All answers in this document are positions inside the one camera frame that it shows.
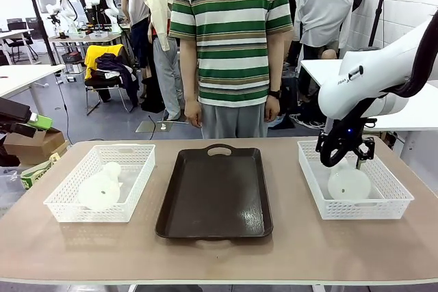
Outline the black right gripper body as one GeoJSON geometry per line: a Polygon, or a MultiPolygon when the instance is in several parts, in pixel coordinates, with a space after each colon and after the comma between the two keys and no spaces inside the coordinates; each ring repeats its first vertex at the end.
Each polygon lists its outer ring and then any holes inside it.
{"type": "Polygon", "coordinates": [[[338,128],[337,149],[351,151],[367,141],[368,139],[363,136],[363,129],[366,123],[367,120],[339,121],[336,126],[338,128]]]}

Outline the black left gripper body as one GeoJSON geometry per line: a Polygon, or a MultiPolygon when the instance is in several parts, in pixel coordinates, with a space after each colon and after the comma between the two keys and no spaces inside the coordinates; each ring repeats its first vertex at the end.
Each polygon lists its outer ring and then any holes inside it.
{"type": "Polygon", "coordinates": [[[30,118],[30,106],[0,98],[1,123],[27,123],[30,118]]]}

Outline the person's left hand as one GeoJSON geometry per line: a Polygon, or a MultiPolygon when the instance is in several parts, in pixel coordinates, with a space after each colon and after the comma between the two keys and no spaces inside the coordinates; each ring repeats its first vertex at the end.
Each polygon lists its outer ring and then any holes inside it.
{"type": "Polygon", "coordinates": [[[265,121],[272,122],[280,112],[279,100],[273,96],[268,96],[265,104],[265,121]]]}

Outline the person's right hand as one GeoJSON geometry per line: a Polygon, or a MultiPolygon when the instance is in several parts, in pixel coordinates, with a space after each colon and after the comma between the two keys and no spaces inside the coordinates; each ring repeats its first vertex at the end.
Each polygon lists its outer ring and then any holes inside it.
{"type": "Polygon", "coordinates": [[[185,117],[191,125],[201,128],[202,123],[201,105],[196,99],[187,99],[185,101],[185,117]]]}

